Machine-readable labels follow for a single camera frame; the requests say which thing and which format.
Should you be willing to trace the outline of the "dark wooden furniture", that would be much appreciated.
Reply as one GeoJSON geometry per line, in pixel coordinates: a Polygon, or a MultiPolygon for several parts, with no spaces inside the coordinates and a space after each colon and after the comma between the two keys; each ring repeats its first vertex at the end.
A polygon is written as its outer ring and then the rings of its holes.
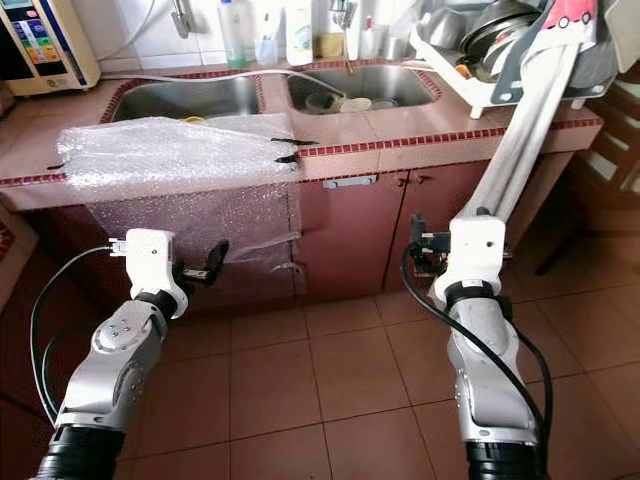
{"type": "Polygon", "coordinates": [[[553,246],[536,266],[548,274],[585,237],[640,237],[640,84],[614,83],[588,106],[603,120],[588,150],[572,156],[547,220],[553,246]]]}

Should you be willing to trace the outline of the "clear plastic measuring cup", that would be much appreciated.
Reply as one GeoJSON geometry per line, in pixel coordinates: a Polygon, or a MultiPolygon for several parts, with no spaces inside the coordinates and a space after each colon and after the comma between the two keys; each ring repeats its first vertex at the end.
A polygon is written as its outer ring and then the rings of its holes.
{"type": "Polygon", "coordinates": [[[255,61],[261,67],[271,67],[279,63],[278,37],[282,32],[282,10],[279,8],[262,9],[253,15],[253,46],[255,61]]]}

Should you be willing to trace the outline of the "long white folded board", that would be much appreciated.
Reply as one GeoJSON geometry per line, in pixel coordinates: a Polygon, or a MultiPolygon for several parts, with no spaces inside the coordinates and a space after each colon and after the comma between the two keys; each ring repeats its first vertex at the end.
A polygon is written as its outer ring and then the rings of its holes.
{"type": "MultiPolygon", "coordinates": [[[[544,14],[531,24],[532,31],[547,36],[550,46],[525,61],[524,97],[517,102],[483,178],[454,218],[493,215],[504,224],[511,218],[570,82],[577,50],[582,42],[594,40],[602,22],[599,4],[600,0],[550,0],[544,14]]],[[[445,291],[445,303],[460,297],[462,291],[495,296],[485,282],[454,284],[445,291]]]]}

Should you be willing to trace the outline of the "dark round pan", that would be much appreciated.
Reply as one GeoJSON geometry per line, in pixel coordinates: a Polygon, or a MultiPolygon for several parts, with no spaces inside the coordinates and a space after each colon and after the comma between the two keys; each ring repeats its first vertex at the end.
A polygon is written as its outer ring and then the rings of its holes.
{"type": "Polygon", "coordinates": [[[520,0],[495,0],[481,10],[470,32],[462,38],[462,65],[472,78],[492,83],[500,70],[500,55],[531,27],[541,10],[520,0]]]}

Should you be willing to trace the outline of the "white dish rack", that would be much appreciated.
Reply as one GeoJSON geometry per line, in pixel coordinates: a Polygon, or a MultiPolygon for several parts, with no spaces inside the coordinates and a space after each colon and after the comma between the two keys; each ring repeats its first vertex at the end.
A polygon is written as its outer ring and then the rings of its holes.
{"type": "MultiPolygon", "coordinates": [[[[536,33],[531,27],[527,29],[500,55],[500,70],[489,77],[492,83],[458,73],[456,67],[461,64],[462,52],[436,49],[426,44],[419,36],[419,27],[411,33],[410,44],[415,47],[419,58],[471,105],[471,118],[477,119],[485,109],[513,106],[524,97],[525,61],[547,50],[550,41],[544,33],[536,33]]],[[[572,109],[582,108],[589,99],[599,99],[617,74],[622,72],[621,67],[628,67],[632,61],[634,58],[621,58],[617,54],[616,41],[602,20],[596,27],[594,40],[582,42],[579,46],[562,99],[570,102],[572,109]]]]}

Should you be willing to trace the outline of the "clear bottle blue cap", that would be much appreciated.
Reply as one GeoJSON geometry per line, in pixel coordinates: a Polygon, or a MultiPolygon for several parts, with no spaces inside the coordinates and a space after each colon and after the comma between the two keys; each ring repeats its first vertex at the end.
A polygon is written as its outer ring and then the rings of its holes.
{"type": "Polygon", "coordinates": [[[236,0],[218,0],[218,19],[227,65],[232,69],[250,67],[244,42],[244,10],[236,0]]]}

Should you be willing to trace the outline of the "clear bubble wrap sheet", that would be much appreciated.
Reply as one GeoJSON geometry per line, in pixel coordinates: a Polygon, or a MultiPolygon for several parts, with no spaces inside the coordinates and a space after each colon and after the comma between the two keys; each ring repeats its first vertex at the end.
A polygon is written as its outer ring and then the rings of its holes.
{"type": "Polygon", "coordinates": [[[77,204],[300,183],[300,137],[283,113],[186,123],[165,116],[84,125],[61,132],[56,151],[77,204]]]}

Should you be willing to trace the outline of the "steel pot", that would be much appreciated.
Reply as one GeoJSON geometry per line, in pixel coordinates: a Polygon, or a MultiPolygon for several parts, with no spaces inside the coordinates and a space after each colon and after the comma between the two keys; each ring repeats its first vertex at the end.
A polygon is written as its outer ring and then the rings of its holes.
{"type": "Polygon", "coordinates": [[[470,26],[470,19],[470,14],[440,6],[422,17],[419,36],[435,49],[458,51],[470,26]]]}

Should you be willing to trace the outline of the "green bowl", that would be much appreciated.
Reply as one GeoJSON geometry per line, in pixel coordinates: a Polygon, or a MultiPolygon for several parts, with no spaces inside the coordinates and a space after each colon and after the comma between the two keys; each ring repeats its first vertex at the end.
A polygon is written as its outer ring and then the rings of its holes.
{"type": "Polygon", "coordinates": [[[310,115],[328,115],[338,113],[344,97],[333,92],[310,93],[302,101],[301,110],[310,115]]]}

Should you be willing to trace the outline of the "beige water ionizer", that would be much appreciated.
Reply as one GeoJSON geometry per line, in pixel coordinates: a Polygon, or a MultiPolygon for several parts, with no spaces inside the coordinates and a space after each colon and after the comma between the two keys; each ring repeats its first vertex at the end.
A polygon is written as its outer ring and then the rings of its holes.
{"type": "Polygon", "coordinates": [[[72,0],[0,0],[0,26],[0,79],[15,96],[99,83],[99,60],[72,0]]]}

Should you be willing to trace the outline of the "steel cup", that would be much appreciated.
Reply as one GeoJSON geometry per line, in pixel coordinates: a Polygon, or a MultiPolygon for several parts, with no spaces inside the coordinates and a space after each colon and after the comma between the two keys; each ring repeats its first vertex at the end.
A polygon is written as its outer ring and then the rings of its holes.
{"type": "Polygon", "coordinates": [[[387,60],[403,60],[411,58],[412,46],[410,37],[388,32],[380,42],[379,58],[387,60]]]}

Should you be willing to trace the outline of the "white plastic bottle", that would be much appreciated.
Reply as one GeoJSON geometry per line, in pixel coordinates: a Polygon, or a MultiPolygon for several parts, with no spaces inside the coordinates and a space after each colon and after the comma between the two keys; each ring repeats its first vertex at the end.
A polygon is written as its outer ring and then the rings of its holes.
{"type": "Polygon", "coordinates": [[[314,0],[282,0],[285,20],[285,59],[292,67],[314,61],[314,0]]]}

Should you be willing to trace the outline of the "brown cabinet door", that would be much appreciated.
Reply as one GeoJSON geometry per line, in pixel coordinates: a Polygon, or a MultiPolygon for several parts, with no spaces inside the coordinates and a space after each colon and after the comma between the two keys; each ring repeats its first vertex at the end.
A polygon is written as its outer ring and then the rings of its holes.
{"type": "Polygon", "coordinates": [[[24,218],[60,260],[129,229],[150,228],[173,232],[175,256],[196,269],[216,244],[228,241],[219,278],[188,293],[187,314],[242,315],[294,305],[312,291],[298,259],[300,198],[297,184],[265,184],[49,207],[24,218]]]}
{"type": "Polygon", "coordinates": [[[388,253],[383,291],[402,291],[402,252],[410,242],[411,215],[421,212],[429,232],[448,230],[449,220],[466,205],[489,161],[430,166],[396,172],[390,177],[401,193],[396,228],[388,253]]]}
{"type": "Polygon", "coordinates": [[[297,264],[312,303],[381,292],[401,193],[390,173],[374,186],[323,188],[323,180],[300,186],[301,238],[297,264]]]}

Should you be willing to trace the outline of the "yellow sponge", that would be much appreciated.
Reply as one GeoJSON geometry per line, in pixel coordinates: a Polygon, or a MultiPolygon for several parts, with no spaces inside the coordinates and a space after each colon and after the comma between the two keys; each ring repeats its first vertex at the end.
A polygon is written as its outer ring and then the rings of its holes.
{"type": "Polygon", "coordinates": [[[317,61],[346,58],[346,36],[343,33],[320,33],[320,35],[315,35],[314,56],[317,61]]]}

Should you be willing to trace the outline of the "steel sink basin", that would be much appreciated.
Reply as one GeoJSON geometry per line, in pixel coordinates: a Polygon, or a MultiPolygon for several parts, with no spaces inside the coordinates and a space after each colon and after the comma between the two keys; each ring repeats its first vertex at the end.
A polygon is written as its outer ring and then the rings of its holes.
{"type": "Polygon", "coordinates": [[[310,70],[301,76],[285,79],[294,109],[301,110],[302,101],[310,93],[333,92],[344,97],[365,97],[372,100],[370,110],[410,108],[436,100],[424,79],[415,70],[389,65],[356,67],[355,76],[346,69],[310,70]]]}
{"type": "Polygon", "coordinates": [[[264,113],[262,86],[252,77],[173,78],[122,76],[124,84],[111,95],[101,123],[165,116],[218,118],[264,113]]]}

